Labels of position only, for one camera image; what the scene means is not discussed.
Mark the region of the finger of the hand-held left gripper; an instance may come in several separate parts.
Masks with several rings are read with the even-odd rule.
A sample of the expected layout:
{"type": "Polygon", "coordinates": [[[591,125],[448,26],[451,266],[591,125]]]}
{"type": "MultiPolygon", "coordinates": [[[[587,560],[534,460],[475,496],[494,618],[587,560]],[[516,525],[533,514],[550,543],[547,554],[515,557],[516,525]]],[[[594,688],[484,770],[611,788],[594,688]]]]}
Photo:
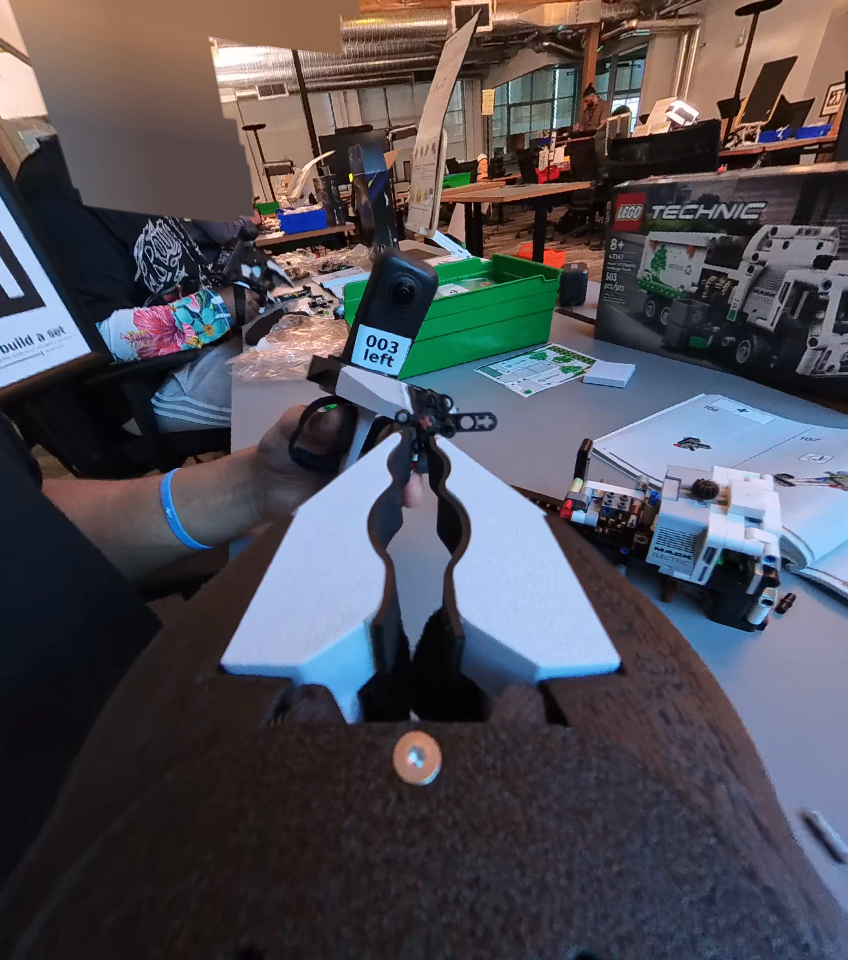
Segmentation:
{"type": "Polygon", "coordinates": [[[406,400],[403,409],[413,415],[450,415],[456,413],[453,398],[440,390],[404,383],[406,400]]]}
{"type": "Polygon", "coordinates": [[[411,387],[404,382],[360,366],[345,364],[336,377],[334,394],[373,417],[396,420],[401,411],[414,412],[411,387]]]}

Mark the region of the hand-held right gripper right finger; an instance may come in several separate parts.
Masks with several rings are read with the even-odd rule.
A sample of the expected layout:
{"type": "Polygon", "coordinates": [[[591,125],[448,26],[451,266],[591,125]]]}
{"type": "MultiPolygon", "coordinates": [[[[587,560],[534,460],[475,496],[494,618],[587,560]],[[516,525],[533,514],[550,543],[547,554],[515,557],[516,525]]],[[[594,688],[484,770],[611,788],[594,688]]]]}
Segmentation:
{"type": "Polygon", "coordinates": [[[434,442],[444,604],[457,667],[489,697],[621,666],[545,512],[454,443],[434,442]]]}

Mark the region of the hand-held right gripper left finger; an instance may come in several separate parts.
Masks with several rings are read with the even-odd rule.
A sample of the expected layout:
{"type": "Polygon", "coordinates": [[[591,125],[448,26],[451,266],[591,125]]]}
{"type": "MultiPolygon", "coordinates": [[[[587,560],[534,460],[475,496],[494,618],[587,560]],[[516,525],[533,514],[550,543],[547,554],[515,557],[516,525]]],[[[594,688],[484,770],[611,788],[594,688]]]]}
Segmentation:
{"type": "Polygon", "coordinates": [[[371,509],[391,488],[391,435],[293,515],[219,661],[237,676],[320,686],[346,722],[362,718],[360,690],[375,673],[370,624],[386,563],[372,546],[371,509]]]}

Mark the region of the small black lego subassembly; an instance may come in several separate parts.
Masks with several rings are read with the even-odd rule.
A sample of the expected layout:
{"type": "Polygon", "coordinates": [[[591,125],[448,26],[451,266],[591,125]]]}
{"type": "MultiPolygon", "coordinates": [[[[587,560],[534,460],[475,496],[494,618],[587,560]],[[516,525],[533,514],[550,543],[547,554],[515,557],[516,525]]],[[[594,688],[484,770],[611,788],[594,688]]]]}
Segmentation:
{"type": "Polygon", "coordinates": [[[460,412],[454,414],[407,414],[401,411],[393,420],[401,428],[411,427],[415,439],[411,445],[411,462],[417,474],[429,472],[429,450],[433,438],[453,439],[463,433],[485,433],[498,426],[496,414],[491,412],[460,412]]]}

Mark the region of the white lego truck model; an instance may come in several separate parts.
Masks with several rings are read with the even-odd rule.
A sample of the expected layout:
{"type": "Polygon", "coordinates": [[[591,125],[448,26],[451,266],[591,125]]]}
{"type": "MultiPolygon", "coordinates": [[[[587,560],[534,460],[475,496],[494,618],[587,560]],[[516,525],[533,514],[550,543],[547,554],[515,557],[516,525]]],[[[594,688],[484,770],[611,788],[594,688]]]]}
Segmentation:
{"type": "Polygon", "coordinates": [[[713,466],[669,465],[660,486],[588,478],[594,442],[585,438],[560,518],[605,558],[657,568],[664,595],[700,598],[708,618],[743,632],[762,632],[778,606],[782,520],[771,474],[713,466]]]}

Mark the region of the person's left forearm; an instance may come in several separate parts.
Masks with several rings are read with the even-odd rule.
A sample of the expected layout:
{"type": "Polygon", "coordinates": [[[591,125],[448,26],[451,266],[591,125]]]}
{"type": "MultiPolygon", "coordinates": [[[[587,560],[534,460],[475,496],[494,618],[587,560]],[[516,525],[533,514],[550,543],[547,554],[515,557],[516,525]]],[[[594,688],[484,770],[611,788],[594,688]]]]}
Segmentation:
{"type": "MultiPolygon", "coordinates": [[[[178,469],[173,497],[188,533],[213,548],[248,534],[262,521],[243,494],[243,452],[178,469]]],[[[138,579],[191,551],[171,533],[159,502],[161,476],[123,481],[54,479],[49,500],[122,574],[138,579]]]]}

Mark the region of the dark tall lego box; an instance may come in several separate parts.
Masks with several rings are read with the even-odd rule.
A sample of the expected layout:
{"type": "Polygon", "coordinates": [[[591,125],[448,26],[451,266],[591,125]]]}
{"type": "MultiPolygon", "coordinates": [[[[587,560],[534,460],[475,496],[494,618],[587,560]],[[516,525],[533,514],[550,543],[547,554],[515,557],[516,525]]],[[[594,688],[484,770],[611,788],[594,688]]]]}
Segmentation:
{"type": "Polygon", "coordinates": [[[377,146],[355,144],[348,150],[351,202],[359,223],[360,243],[372,259],[398,245],[391,171],[377,146]]]}

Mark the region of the open lego instruction booklet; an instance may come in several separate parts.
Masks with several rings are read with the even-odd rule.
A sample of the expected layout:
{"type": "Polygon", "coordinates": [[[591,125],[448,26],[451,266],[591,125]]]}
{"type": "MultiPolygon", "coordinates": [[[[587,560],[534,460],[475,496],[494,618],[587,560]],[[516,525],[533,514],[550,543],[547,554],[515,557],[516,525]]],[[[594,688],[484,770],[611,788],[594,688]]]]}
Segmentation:
{"type": "Polygon", "coordinates": [[[596,439],[593,451],[657,487],[670,466],[768,475],[784,567],[848,601],[848,429],[703,393],[596,439]]]}

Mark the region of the lego truck set box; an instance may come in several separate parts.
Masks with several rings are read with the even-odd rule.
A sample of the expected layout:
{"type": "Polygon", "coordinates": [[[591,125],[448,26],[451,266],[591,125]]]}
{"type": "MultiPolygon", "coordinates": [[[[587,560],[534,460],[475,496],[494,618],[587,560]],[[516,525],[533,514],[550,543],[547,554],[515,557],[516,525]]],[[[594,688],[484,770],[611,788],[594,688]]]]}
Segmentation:
{"type": "Polygon", "coordinates": [[[615,187],[595,330],[848,406],[848,162],[615,187]]]}

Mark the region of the person's left hand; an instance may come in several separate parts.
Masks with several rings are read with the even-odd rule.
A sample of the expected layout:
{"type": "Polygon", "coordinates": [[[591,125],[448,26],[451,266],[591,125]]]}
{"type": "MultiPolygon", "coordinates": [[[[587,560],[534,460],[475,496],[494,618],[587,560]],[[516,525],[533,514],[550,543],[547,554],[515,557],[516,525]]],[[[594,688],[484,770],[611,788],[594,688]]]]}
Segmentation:
{"type": "Polygon", "coordinates": [[[302,405],[291,406],[255,448],[241,452],[242,496],[256,503],[254,510],[260,517],[292,513],[334,477],[332,471],[310,469],[294,460],[291,441],[297,429],[297,452],[331,457],[348,450],[354,408],[319,407],[303,422],[305,412],[302,405]]]}

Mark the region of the clear plastic bag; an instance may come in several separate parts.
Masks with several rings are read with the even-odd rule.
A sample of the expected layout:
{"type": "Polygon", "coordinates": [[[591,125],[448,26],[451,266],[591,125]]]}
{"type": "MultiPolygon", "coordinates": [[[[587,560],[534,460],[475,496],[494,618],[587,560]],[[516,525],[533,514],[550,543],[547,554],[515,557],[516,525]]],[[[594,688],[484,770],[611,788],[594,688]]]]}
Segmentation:
{"type": "Polygon", "coordinates": [[[303,380],[313,356],[339,354],[348,333],[344,318],[275,311],[245,326],[244,348],[228,363],[231,377],[243,383],[303,380]]]}

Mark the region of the green plastic bin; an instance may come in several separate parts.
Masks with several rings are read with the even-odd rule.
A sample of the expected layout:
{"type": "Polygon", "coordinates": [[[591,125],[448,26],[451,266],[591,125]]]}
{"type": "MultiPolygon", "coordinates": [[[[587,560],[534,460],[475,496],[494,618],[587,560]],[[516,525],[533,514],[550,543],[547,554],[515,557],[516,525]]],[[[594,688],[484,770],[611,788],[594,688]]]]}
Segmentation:
{"type": "MultiPolygon", "coordinates": [[[[430,267],[437,273],[438,288],[401,371],[402,380],[547,341],[560,269],[501,254],[430,267]]],[[[368,281],[345,286],[349,330],[368,281]]]]}

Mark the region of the green sticker sheet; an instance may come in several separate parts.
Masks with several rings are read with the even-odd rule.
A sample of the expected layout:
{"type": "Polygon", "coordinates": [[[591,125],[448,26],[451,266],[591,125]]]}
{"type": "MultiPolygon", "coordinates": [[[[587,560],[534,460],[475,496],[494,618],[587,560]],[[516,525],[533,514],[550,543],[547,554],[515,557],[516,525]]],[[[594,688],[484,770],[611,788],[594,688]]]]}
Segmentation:
{"type": "Polygon", "coordinates": [[[548,342],[506,359],[479,366],[478,375],[522,397],[580,380],[597,363],[595,357],[548,342]]]}

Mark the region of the tall white display sheet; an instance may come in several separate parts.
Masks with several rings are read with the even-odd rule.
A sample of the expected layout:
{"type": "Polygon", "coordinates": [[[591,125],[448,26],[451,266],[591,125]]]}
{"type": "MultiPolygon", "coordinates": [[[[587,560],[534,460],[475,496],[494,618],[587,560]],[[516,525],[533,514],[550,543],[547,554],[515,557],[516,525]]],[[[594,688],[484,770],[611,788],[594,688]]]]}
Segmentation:
{"type": "Polygon", "coordinates": [[[431,238],[439,222],[447,136],[444,119],[470,43],[479,29],[492,29],[494,2],[454,2],[452,16],[467,18],[449,34],[434,71],[417,127],[410,162],[405,230],[431,238]]]}

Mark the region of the blue wristband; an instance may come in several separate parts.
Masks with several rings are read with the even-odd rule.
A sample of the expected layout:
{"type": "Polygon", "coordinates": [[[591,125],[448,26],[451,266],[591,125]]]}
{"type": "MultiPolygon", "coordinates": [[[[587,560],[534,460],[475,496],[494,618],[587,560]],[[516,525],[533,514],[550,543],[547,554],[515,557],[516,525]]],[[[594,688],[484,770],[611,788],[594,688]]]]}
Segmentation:
{"type": "Polygon", "coordinates": [[[177,473],[178,467],[165,473],[161,478],[158,488],[159,502],[166,525],[178,543],[188,550],[210,550],[213,548],[213,545],[205,544],[191,536],[180,520],[173,490],[174,479],[177,473]]]}

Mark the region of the wooden work table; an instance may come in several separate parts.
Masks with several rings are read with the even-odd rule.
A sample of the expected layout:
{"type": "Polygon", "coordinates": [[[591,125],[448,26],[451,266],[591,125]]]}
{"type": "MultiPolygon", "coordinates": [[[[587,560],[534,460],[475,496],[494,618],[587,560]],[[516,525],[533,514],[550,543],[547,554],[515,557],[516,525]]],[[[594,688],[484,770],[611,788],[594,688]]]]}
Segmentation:
{"type": "Polygon", "coordinates": [[[490,181],[454,187],[443,202],[464,205],[464,246],[476,258],[484,256],[483,213],[485,204],[529,204],[534,210],[531,258],[543,262],[547,234],[547,211],[572,194],[592,189],[596,181],[549,182],[545,184],[502,185],[490,181]]]}

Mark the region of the person's clothed body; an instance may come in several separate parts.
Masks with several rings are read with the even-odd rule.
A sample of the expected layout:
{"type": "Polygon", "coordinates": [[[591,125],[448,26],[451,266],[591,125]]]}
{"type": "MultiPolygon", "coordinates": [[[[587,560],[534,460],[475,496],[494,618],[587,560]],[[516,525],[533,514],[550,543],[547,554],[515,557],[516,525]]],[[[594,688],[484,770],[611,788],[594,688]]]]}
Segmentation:
{"type": "Polygon", "coordinates": [[[160,626],[46,496],[37,462],[0,410],[0,887],[160,626]]]}

